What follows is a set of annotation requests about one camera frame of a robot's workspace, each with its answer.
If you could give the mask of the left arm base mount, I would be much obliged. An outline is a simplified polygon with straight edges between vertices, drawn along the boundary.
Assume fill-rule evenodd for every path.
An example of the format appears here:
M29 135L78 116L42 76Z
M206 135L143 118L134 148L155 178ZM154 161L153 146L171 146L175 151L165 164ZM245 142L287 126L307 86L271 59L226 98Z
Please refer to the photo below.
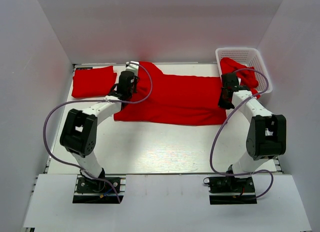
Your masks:
M106 176L112 186L115 188L120 202L125 195L126 177L125 176ZM119 204L118 198L112 187L99 181L93 183L90 179L81 175L77 176L73 204Z

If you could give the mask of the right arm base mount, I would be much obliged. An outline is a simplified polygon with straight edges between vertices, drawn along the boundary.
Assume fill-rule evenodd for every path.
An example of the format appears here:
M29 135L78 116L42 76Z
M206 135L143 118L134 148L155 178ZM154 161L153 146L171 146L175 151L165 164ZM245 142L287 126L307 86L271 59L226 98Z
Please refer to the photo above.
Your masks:
M209 188L210 205L252 205L257 204L252 177L211 176L203 179Z

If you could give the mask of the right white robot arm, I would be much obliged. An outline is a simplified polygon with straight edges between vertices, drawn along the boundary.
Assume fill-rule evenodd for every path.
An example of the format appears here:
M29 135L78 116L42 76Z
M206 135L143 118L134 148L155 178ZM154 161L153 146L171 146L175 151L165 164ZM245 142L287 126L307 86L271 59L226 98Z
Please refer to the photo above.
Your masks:
M246 85L240 85L235 73L221 76L222 88L218 106L233 112L240 111L249 122L245 152L229 167L233 174L225 180L226 187L236 192L244 185L244 179L261 165L287 149L287 120L282 114L266 109Z

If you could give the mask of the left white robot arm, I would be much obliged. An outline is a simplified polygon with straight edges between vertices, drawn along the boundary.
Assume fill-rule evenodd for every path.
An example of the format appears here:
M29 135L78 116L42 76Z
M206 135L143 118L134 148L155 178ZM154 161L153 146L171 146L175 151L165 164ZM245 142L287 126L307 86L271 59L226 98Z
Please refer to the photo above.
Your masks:
M81 174L89 178L88 185L96 192L106 185L104 169L94 153L98 125L125 107L124 102L136 92L137 83L137 72L122 71L105 101L83 110L71 109L67 114L59 142L75 158Z

